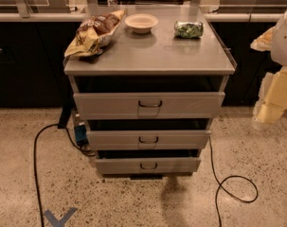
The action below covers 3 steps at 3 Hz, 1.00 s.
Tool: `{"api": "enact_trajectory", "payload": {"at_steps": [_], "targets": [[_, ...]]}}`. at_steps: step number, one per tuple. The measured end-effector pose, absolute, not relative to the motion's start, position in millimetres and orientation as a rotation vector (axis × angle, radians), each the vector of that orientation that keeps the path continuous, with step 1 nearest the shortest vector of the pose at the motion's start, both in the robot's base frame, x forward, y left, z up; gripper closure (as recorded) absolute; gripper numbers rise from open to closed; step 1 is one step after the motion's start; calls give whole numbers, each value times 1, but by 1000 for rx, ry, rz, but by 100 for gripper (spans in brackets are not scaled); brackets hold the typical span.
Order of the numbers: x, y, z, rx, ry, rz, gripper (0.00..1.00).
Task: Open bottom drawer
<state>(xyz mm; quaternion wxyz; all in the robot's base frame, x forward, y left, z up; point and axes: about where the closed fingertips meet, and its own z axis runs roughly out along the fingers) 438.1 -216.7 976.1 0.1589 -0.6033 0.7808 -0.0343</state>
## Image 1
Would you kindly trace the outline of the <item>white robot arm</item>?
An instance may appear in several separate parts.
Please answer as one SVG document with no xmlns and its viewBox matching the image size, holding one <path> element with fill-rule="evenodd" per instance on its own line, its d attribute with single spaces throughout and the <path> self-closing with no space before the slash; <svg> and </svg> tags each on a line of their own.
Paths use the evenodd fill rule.
<svg viewBox="0 0 287 227">
<path fill-rule="evenodd" d="M 266 73 L 261 82 L 252 126 L 262 131 L 274 125 L 287 110 L 287 10 L 276 25 L 255 39 L 250 47 L 269 51 L 272 61 L 281 66 L 275 74 Z"/>
</svg>

